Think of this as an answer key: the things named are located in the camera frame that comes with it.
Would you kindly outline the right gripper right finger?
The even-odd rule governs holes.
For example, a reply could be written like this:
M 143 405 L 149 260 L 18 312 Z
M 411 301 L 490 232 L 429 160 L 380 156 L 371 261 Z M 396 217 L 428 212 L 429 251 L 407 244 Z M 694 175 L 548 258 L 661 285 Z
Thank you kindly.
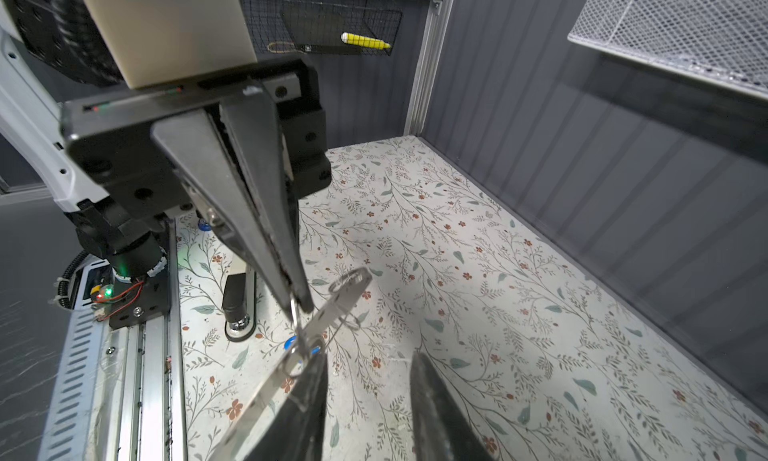
M 416 459 L 492 460 L 430 358 L 415 352 L 410 397 Z

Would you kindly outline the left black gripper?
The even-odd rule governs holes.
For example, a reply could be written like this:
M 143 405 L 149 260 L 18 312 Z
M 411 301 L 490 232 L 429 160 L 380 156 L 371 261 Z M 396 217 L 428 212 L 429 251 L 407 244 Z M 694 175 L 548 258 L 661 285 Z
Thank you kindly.
M 203 110 L 243 86 L 220 102 L 218 120 Z M 285 312 L 292 302 L 314 309 L 283 156 L 284 135 L 297 197 L 330 185 L 318 73 L 304 58 L 68 101 L 60 129 L 68 157 L 131 217 L 154 217 L 191 198 Z

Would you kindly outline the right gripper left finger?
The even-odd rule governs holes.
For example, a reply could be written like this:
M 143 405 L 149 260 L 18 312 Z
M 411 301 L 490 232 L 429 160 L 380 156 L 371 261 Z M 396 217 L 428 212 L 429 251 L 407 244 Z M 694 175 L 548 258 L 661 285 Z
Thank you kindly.
M 310 358 L 288 399 L 245 460 L 322 459 L 328 393 L 327 355 Z

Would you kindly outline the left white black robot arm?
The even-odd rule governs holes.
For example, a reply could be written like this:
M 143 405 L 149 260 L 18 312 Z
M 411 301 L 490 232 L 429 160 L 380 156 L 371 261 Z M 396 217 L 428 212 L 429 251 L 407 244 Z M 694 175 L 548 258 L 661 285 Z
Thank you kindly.
M 240 0 L 1 0 L 8 41 L 105 92 L 58 104 L 1 55 L 1 131 L 50 189 L 83 248 L 129 281 L 99 295 L 130 316 L 169 261 L 164 215 L 191 207 L 280 307 L 311 312 L 300 198 L 328 186 L 316 70 L 258 60 Z

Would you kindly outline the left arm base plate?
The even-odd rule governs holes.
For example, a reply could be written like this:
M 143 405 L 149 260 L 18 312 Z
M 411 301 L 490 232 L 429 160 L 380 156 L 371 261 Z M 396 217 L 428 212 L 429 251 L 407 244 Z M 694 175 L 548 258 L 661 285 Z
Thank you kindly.
M 113 330 L 135 326 L 165 316 L 171 307 L 168 273 L 120 282 L 113 272 L 97 276 L 84 291 L 84 305 L 96 322 Z

